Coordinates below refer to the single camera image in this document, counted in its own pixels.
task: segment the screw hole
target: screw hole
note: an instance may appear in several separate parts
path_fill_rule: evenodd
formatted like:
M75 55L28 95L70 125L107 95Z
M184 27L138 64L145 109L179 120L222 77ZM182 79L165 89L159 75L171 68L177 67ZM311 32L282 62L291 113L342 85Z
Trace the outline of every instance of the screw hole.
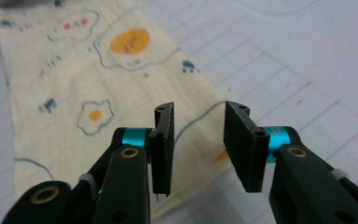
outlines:
M112 214L113 223L121 223L127 219L127 212L123 210L118 210Z
M307 152L298 147L289 147L287 151L295 157L306 157Z
M339 220L345 223L354 223L354 218L347 212L338 210L334 213L334 215L336 215Z
M37 193L31 198L31 203L41 204L48 203L53 200L59 194L60 189L56 186L50 186L43 189L40 189Z
M121 151L121 156L124 158L132 158L138 155L139 151L136 148L126 148Z

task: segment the cartoon print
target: cartoon print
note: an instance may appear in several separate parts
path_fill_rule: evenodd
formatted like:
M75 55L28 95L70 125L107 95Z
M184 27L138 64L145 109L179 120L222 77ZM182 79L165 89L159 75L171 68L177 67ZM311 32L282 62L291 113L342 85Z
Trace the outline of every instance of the cartoon print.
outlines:
M179 51L169 38L155 36L148 30L159 29L152 21L146 26L133 24L133 18L145 18L137 8L130 8L94 40L94 48L104 68L122 68L129 72L168 61Z
M134 55L149 46L150 37L145 29L132 29L110 42L110 50L118 54Z
M94 10L74 11L70 15L58 19L56 26L48 39L51 41L60 41L71 39L75 41L84 41L91 37L92 30L97 25L100 16Z
M213 163L218 163L218 162L223 161L223 160L225 160L227 158L228 158L228 152L226 150L224 150L219 156L217 156L213 160Z
M183 66L182 69L183 73L187 73L187 72L194 73L195 70L197 70L198 72L200 71L199 69L196 68L196 66L192 62L187 60L183 61L182 66Z
M41 113L43 113L45 110L48 111L49 114L51 114L51 111L53 108L56 108L57 104L53 98L49 98L43 105L39 106L39 110Z
M54 0L55 7L63 7L63 0Z
M101 131L113 119L113 112L108 100L100 103L88 101L83 103L76 126L86 135L93 136Z

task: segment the fried egg print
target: fried egg print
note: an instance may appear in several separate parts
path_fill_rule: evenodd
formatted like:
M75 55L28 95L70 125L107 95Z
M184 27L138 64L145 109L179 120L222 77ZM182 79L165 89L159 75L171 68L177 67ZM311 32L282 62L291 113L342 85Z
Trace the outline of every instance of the fried egg print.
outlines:
M95 135L108 125L113 119L113 112L108 100L100 103L85 102L81 107L81 112L77 118L76 126L86 135Z
M169 60L179 49L167 36L150 32L156 29L138 8L124 13L94 41L101 65L133 72Z

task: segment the cream fabric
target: cream fabric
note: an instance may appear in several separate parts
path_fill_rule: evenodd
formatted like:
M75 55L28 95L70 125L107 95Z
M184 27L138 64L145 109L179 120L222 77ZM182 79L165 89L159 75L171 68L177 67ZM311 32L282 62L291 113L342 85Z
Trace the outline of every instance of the cream fabric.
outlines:
M229 166L226 96L132 1L66 0L0 8L0 47L15 128L17 197L52 178L76 184L117 127L154 127L175 103L172 194L152 217L188 199Z

